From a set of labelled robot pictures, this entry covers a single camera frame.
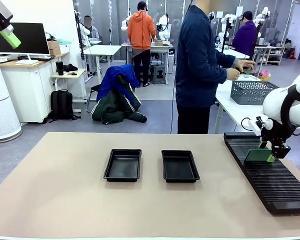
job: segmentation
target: black plastic tray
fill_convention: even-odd
[[[280,160],[272,163],[245,161],[249,150],[259,147],[259,136],[249,132],[225,133],[224,142],[271,214],[300,214],[300,182]]]
[[[108,182],[136,182],[140,178],[140,149],[112,149],[103,178]]]
[[[163,150],[163,178],[167,183],[195,183],[200,179],[191,151]]]

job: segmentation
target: black ribbed rack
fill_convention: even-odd
[[[259,147],[260,137],[231,132],[224,134],[224,142],[271,214],[300,214],[300,182],[280,160],[245,162],[249,150]]]

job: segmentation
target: man's hand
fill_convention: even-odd
[[[249,60],[239,60],[236,64],[236,67],[240,70],[241,73],[244,72],[244,67],[254,69],[256,63],[254,61]]]
[[[240,76],[240,72],[234,68],[228,68],[227,69],[227,72],[228,72],[228,80],[231,80],[231,81],[235,81],[239,78]]]

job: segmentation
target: person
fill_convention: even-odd
[[[88,35],[90,40],[99,41],[99,33],[95,26],[92,26],[92,18],[89,15],[84,16],[84,26],[86,29],[90,31],[90,34]]]
[[[142,86],[147,87],[149,86],[151,37],[157,40],[156,28],[152,17],[147,14],[147,4],[144,1],[138,3],[137,9],[138,11],[129,20],[127,33],[132,45],[132,59],[134,61],[136,79],[141,84],[140,75],[142,72]]]
[[[253,68],[256,64],[216,50],[210,21],[204,13],[209,9],[208,0],[194,1],[180,30],[175,76],[178,134],[207,134],[218,84],[226,79],[237,80],[240,72],[235,67],[243,72],[243,67]]]
[[[257,27],[252,21],[253,14],[251,11],[244,12],[242,17],[244,25],[236,33],[232,46],[237,52],[250,56],[256,40]]]

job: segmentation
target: black backpack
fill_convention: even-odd
[[[52,121],[50,123],[60,119],[76,120],[81,118],[81,116],[74,115],[72,98],[73,96],[68,90],[53,91],[51,93],[50,117],[52,118]]]

